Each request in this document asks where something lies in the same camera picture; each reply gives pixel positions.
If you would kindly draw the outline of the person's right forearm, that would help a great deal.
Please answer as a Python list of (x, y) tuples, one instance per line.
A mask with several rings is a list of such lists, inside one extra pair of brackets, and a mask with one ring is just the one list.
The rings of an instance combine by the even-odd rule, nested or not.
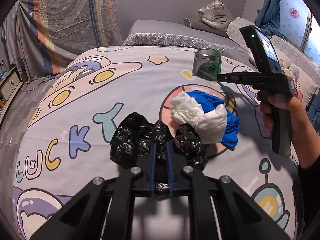
[(302, 168), (311, 167), (319, 158), (319, 137), (306, 112), (290, 113), (292, 143)]

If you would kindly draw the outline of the person's right hand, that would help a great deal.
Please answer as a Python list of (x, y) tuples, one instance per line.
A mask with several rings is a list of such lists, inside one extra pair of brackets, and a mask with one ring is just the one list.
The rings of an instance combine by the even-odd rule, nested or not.
[(264, 126), (269, 131), (272, 131), (283, 119), (291, 130), (292, 142), (302, 138), (305, 130), (310, 126), (310, 121), (302, 103), (296, 97), (259, 91), (257, 99), (260, 101)]

